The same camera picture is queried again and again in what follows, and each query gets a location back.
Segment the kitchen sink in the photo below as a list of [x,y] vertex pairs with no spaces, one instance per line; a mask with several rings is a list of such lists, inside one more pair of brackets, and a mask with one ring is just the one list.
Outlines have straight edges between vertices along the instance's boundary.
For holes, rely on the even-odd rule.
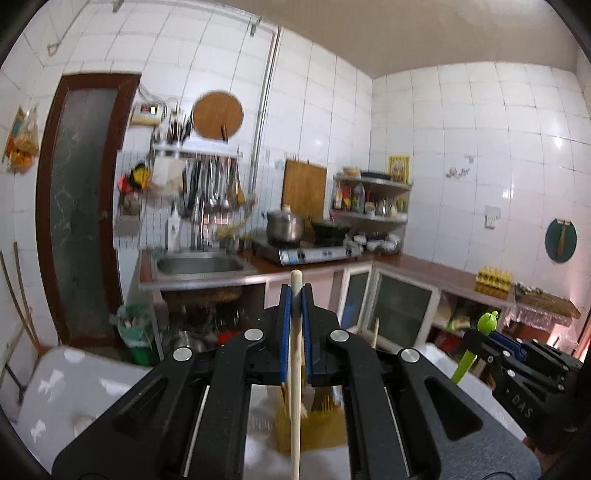
[[224,250],[170,252],[152,256],[152,273],[159,279],[207,280],[255,272],[251,264]]

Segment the green trash can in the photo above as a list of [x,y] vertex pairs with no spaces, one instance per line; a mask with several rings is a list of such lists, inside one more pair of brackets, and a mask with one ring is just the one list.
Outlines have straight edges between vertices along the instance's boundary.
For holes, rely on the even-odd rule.
[[132,304],[119,307],[114,322],[137,365],[153,367],[158,363],[150,313],[144,305]]

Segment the green handle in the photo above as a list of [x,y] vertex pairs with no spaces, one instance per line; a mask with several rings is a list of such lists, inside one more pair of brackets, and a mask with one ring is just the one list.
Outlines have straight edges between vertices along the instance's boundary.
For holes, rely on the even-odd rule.
[[[478,320],[478,331],[483,335],[489,336],[492,332],[496,330],[496,320],[499,317],[499,312],[496,310],[492,313],[485,313],[480,319]],[[476,360],[476,354],[472,353],[470,350],[466,350],[464,356],[458,363],[456,371],[452,375],[452,382],[458,384],[464,375],[470,370],[470,367]]]

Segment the white bottle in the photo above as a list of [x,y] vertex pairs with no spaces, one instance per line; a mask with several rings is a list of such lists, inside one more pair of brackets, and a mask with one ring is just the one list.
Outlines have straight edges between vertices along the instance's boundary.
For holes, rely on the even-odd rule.
[[175,203],[171,206],[171,213],[166,220],[166,250],[178,252],[181,250],[181,215]]

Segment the gas stove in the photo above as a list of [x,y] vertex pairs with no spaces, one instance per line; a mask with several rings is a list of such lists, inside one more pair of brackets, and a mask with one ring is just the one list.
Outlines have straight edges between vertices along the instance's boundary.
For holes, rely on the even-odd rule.
[[266,238],[253,239],[252,249],[255,254],[283,266],[345,260],[358,257],[362,253],[356,245],[319,246],[308,242],[300,242],[299,245],[274,245]]

